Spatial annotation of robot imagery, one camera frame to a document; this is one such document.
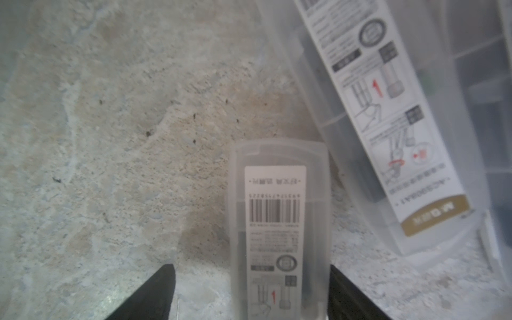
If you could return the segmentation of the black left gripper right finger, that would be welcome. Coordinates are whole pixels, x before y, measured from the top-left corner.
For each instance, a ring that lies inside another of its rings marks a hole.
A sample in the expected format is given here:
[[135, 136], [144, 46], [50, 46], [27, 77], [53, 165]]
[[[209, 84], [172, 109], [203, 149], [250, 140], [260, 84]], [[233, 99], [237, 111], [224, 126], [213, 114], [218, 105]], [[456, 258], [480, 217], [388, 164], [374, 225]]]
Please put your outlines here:
[[336, 266], [330, 266], [327, 303], [329, 320], [391, 320]]

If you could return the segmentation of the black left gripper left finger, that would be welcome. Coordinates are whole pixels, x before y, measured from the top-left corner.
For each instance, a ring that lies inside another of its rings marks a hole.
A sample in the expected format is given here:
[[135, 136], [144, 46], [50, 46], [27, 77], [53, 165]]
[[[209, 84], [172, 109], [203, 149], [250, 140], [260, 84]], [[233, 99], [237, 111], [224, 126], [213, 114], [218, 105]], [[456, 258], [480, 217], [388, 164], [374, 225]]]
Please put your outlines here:
[[175, 293], [173, 264], [160, 267], [128, 297], [106, 320], [167, 320]]

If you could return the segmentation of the clear compass case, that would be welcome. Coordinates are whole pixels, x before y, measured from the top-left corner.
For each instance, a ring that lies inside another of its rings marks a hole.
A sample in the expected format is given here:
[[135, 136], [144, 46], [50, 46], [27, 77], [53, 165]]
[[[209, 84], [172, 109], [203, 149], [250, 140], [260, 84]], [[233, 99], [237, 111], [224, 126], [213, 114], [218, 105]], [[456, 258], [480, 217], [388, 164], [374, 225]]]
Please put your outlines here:
[[331, 174], [324, 143], [232, 146], [226, 197], [235, 319], [326, 319]]
[[489, 205], [452, 61], [425, 1], [258, 1], [359, 215], [401, 256]]
[[492, 270], [511, 285], [511, 2], [443, 1], [439, 15], [484, 162], [481, 238]]

